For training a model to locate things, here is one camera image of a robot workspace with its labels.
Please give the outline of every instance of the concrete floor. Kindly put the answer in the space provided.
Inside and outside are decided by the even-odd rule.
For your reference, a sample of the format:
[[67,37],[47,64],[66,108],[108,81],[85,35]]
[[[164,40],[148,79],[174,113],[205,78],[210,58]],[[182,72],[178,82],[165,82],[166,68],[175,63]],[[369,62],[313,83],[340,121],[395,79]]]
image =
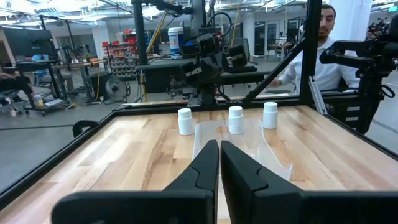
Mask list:
[[[272,70],[278,62],[261,62],[261,70]],[[81,78],[77,73],[73,74],[75,87],[81,85]],[[394,72],[385,82],[398,93],[398,73]],[[225,86],[228,96],[243,96],[256,87],[255,83],[248,88],[247,85]],[[131,83],[131,96],[128,101],[133,102],[136,96],[137,83]],[[293,85],[283,86],[279,89],[294,90]],[[165,101],[172,98],[165,93],[152,93],[147,96],[148,101]],[[82,105],[85,96],[80,94],[72,99],[72,102]],[[398,153],[394,147],[394,141],[398,138],[398,98],[383,101],[375,115],[371,130],[367,136]],[[73,110],[60,110],[41,117],[40,113],[31,112],[13,118],[9,113],[0,114],[0,192],[8,185],[16,181],[26,172],[33,169],[48,157],[61,150],[73,140],[72,126],[79,120],[88,119],[99,121],[117,106],[91,105]],[[60,128],[34,128],[38,126],[67,126]],[[1,131],[5,128],[28,128],[18,130]]]

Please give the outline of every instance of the black metal frame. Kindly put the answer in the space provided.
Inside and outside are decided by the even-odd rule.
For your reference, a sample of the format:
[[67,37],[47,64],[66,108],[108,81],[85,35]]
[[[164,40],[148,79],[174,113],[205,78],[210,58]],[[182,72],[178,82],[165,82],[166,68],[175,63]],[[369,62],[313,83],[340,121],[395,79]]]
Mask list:
[[[264,102],[266,101],[275,101],[279,104],[279,106],[295,106],[295,105],[311,105],[312,104],[312,95],[309,92],[310,89],[308,87],[308,79],[310,76],[315,74],[315,62],[316,62],[316,49],[317,49],[317,35],[318,35],[318,25],[317,21],[320,18],[320,8],[321,8],[322,0],[309,0],[308,4],[308,12],[307,12],[307,38],[303,40],[301,44],[298,45],[297,50],[293,50],[293,53],[289,54],[288,57],[269,75],[268,78],[263,80],[259,85],[259,88],[256,88],[252,93],[248,94],[245,98],[241,99],[240,103],[244,108],[262,108]],[[301,91],[300,96],[284,96],[277,98],[256,98],[258,94],[276,77],[276,72],[281,71],[283,69],[282,66],[287,66],[287,64],[293,60],[293,58],[299,53],[299,48],[303,48],[303,56],[305,58],[305,63],[303,66],[302,74],[306,74],[302,76],[301,80]],[[326,97],[326,103],[330,102],[347,102],[349,99],[356,99],[358,95],[350,94],[350,95],[339,95],[339,96],[328,96]],[[75,151],[79,146],[81,146],[88,138],[97,133],[102,127],[107,125],[113,118],[118,116],[135,116],[142,114],[164,114],[164,113],[176,113],[180,108],[186,107],[186,103],[169,103],[164,105],[137,105],[137,106],[118,106],[112,113],[107,115],[100,122],[85,122],[85,124],[92,124],[90,128],[86,131],[81,132],[81,125],[78,125],[74,130],[76,134],[76,138],[63,149],[59,150],[56,154],[49,157],[47,160],[43,161],[43,163],[39,164],[37,167],[28,172],[25,176],[21,177],[19,180],[15,181],[11,184],[5,191],[0,193],[0,210],[11,203],[15,198],[20,196],[25,190],[27,190],[31,185],[33,185],[36,181],[38,181],[41,177],[43,177],[48,171],[53,169],[59,162],[61,162],[64,158],[66,158],[69,154]],[[212,110],[227,110],[230,104],[225,101],[221,101],[217,106],[211,107],[198,107],[192,108],[193,112],[196,111],[212,111]],[[376,149],[382,151],[388,156],[398,161],[398,155],[393,153],[392,151],[386,149],[382,145],[370,140],[363,134],[357,133],[347,125],[342,122],[332,118],[331,116],[326,116],[332,122],[340,125],[342,128],[348,130],[350,133],[355,136],[361,138],[363,141],[368,144],[374,146]]]

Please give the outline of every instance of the white bucket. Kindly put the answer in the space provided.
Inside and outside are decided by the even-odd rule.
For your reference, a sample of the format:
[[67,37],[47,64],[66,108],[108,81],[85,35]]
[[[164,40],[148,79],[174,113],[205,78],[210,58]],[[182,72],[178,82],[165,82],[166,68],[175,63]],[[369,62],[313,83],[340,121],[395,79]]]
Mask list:
[[169,41],[170,41],[170,53],[172,54],[173,59],[181,59],[180,52],[180,44],[184,41],[184,28],[183,27],[174,27],[169,28]]

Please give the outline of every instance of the person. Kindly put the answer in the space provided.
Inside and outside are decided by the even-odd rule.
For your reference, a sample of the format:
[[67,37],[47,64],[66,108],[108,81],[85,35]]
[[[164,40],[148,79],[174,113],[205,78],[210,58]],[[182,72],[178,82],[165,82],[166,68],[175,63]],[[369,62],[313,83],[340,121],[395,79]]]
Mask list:
[[[19,75],[10,75],[4,72],[0,72],[0,92],[9,90],[23,90],[26,95],[34,96],[32,87],[30,86],[30,79],[28,77],[21,77]],[[22,102],[19,96],[12,99],[14,102]],[[0,104],[3,106],[8,105],[6,99],[0,100]]]
[[[315,67],[315,81],[320,90],[337,89],[343,77],[350,88],[359,87],[359,79],[355,77],[357,68],[337,64],[322,64],[319,56],[335,41],[329,36],[335,26],[336,11],[331,5],[322,5],[320,29],[318,36],[317,65]],[[300,93],[303,52],[300,52],[287,66],[285,73],[273,81],[271,87],[286,85],[295,79],[295,94]]]

